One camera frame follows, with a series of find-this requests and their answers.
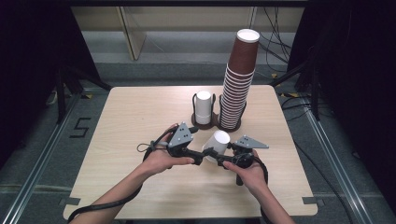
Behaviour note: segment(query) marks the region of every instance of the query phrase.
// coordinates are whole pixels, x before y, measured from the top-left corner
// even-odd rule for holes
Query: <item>white cylindrical object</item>
[[[209,91],[198,91],[195,102],[195,115],[210,116],[212,113],[212,96]]]
[[[199,124],[208,124],[210,122],[211,118],[212,117],[210,115],[206,116],[206,117],[202,117],[202,116],[195,114],[195,121]]]
[[[255,43],[260,39],[260,34],[250,29],[242,29],[236,33],[236,36],[245,43]]]
[[[222,130],[217,130],[204,144],[203,149],[213,147],[213,149],[217,151],[220,155],[224,155],[224,152],[227,149],[230,140],[231,140],[230,135],[228,135],[226,132]],[[217,162],[213,157],[207,156],[206,158],[209,161]]]

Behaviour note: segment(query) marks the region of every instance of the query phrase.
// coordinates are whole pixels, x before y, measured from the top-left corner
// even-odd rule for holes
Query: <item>stack of paper cups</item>
[[[248,97],[256,66],[260,35],[256,31],[238,31],[224,78],[219,126],[226,130],[237,128]]]

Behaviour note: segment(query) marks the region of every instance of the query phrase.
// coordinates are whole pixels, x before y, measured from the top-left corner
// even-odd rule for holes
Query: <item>forearm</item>
[[[285,211],[267,186],[260,186],[250,192],[259,201],[259,204],[262,206],[262,211],[267,215],[272,223],[294,223],[289,214]]]
[[[130,196],[145,182],[151,174],[138,166],[93,204],[113,203]],[[78,215],[71,223],[111,223],[123,205]]]

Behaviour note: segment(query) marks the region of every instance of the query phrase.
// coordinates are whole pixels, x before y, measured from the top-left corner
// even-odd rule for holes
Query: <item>person's left hand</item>
[[[173,124],[169,129],[175,128],[176,126],[177,124]],[[165,135],[160,142],[166,142],[169,135],[170,133]],[[157,145],[155,148],[156,149],[152,151],[141,164],[141,166],[148,170],[150,175],[161,173],[174,165],[187,165],[194,163],[194,159],[190,157],[171,157],[165,146]]]

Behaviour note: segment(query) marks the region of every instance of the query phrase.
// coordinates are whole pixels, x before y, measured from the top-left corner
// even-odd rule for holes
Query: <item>finger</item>
[[[173,165],[187,165],[193,163],[194,163],[194,159],[190,157],[172,158]]]
[[[259,158],[259,154],[257,153],[256,149],[253,149],[253,155],[254,155],[254,157]]]
[[[172,124],[168,129],[166,129],[165,133],[169,132],[169,130],[171,130],[171,129],[176,128],[177,126],[178,126],[177,123]],[[170,135],[171,135],[171,133],[167,133],[167,134],[161,139],[161,141],[164,141],[164,142],[168,141],[168,138],[170,137]]]
[[[237,165],[235,165],[235,164],[233,164],[233,163],[231,163],[229,161],[224,161],[223,165],[224,165],[225,168],[227,168],[227,169],[229,169],[229,170],[231,170],[231,171],[233,171],[233,172],[235,172],[237,174],[241,173],[242,168],[240,168],[239,166],[237,166]]]

